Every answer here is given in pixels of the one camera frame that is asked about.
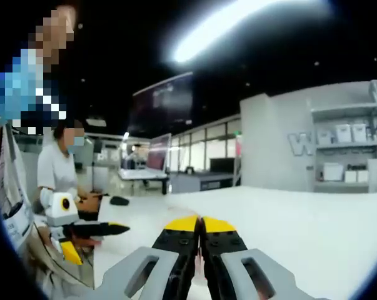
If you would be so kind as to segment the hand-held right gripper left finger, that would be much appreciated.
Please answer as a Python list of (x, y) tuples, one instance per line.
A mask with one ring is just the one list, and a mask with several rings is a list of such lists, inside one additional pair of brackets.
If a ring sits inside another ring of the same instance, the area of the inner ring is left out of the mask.
[(198, 217), (175, 219), (152, 247), (139, 247), (108, 269), (99, 299), (186, 299), (198, 254)]

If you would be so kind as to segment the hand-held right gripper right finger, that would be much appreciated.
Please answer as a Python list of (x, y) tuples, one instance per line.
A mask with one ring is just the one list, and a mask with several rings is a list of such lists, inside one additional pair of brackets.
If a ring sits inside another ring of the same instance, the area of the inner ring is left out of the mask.
[(204, 275), (213, 299), (313, 299), (294, 274), (259, 249), (248, 249), (228, 222), (201, 219)]

